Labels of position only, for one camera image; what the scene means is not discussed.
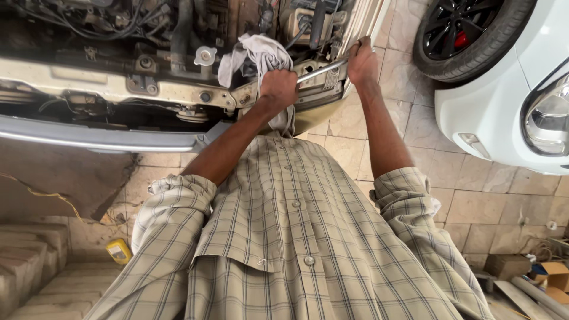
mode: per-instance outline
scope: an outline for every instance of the gray rag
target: gray rag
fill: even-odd
[[[259,88],[263,81],[263,76],[275,69],[292,70],[292,59],[285,48],[276,40],[264,35],[244,34],[239,37],[238,44],[233,48],[233,52],[221,58],[217,79],[219,84],[229,88],[233,74],[241,68],[248,56],[257,65],[257,76],[259,77]],[[272,130],[278,132],[279,136],[292,138],[294,135],[295,109],[289,105],[276,117],[269,121]]]

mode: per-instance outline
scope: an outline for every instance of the tire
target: tire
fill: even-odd
[[[526,26],[537,0],[504,0],[494,20],[478,39],[451,58],[434,60],[425,54],[423,38],[438,2],[434,0],[419,25],[413,60],[419,70],[432,79],[464,83],[492,68],[508,52]]]

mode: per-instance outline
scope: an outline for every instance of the hand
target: hand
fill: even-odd
[[[274,117],[297,101],[300,88],[296,84],[297,79],[296,72],[288,70],[273,70],[265,74],[261,83],[261,98],[270,101],[266,112]]]
[[[356,86],[366,82],[377,83],[380,79],[378,61],[375,52],[372,52],[372,40],[365,36],[358,40],[351,48],[348,58],[348,77]]]

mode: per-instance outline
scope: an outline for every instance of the car wheel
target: car wheel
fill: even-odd
[[[443,82],[480,76],[514,45],[536,2],[434,0],[415,38],[415,64]]]

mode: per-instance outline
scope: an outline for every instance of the rolled-up sleeve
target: rolled-up sleeve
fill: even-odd
[[[85,319],[172,319],[184,307],[189,264],[216,192],[195,175],[169,175],[135,222],[133,258]]]
[[[416,167],[406,167],[378,177],[370,198],[457,309],[486,318],[490,313],[476,277],[448,232],[435,227],[433,217],[440,202],[429,192],[427,176]]]

